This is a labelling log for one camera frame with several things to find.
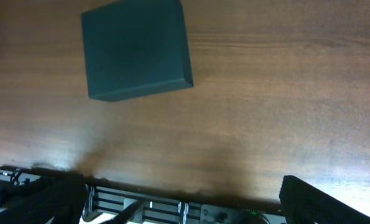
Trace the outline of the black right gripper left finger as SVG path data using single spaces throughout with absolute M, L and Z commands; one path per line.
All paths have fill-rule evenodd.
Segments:
M 41 177 L 23 185 L 0 181 L 0 224 L 78 223 L 86 200 L 80 175 Z

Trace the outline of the black box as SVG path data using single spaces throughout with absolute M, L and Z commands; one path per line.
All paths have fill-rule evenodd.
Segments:
M 88 96 L 115 102 L 194 86 L 183 7 L 116 1 L 81 14 Z

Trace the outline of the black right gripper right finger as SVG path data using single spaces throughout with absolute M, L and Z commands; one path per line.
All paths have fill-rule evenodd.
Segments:
M 370 217 L 293 175 L 283 178 L 279 193 L 289 224 L 370 224 Z

